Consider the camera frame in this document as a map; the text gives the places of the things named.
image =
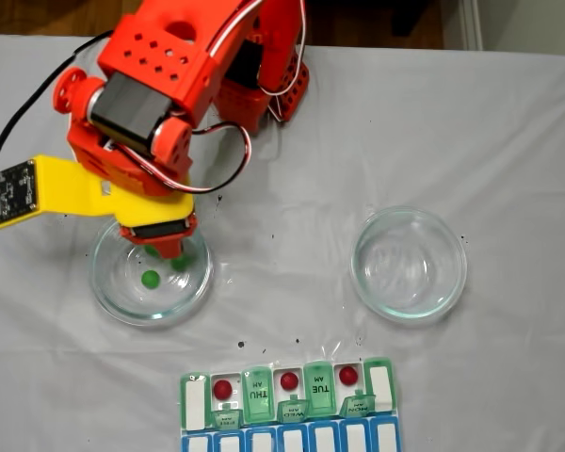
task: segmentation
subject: clear glass dish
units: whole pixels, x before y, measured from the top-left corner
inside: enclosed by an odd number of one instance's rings
[[[377,314],[403,324],[447,314],[466,275],[460,240],[440,218],[411,207],[390,207],[369,218],[351,257],[359,297]]]
[[[116,221],[107,223],[90,255],[94,295],[108,313],[131,325],[182,320],[203,299],[213,275],[211,253],[199,230],[183,239],[183,250],[181,258],[162,259],[151,247],[121,237]]]

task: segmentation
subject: red robotic arm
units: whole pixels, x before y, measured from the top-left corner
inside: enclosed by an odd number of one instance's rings
[[[145,0],[98,58],[106,81],[71,68],[56,84],[54,107],[71,114],[77,160],[141,195],[181,189],[190,138],[210,104],[246,141],[244,129],[257,132],[268,107],[279,121],[291,118],[309,78],[295,51],[304,26],[303,0]],[[192,214],[170,223],[142,234],[122,225],[121,234],[175,257],[197,221]]]

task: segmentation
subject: circuit board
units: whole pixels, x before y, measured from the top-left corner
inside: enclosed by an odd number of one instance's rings
[[[0,223],[36,210],[37,196],[33,160],[0,171]]]

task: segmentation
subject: yellow bracket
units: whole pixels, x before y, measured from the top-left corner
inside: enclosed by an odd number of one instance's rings
[[[0,229],[40,214],[86,217],[113,215],[128,228],[187,218],[194,209],[192,195],[142,196],[110,184],[81,164],[47,155],[32,159],[36,169],[36,209],[0,223]]]

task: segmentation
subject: white wall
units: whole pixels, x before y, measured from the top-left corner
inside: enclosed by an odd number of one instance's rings
[[[478,0],[485,50],[565,55],[565,0]]]

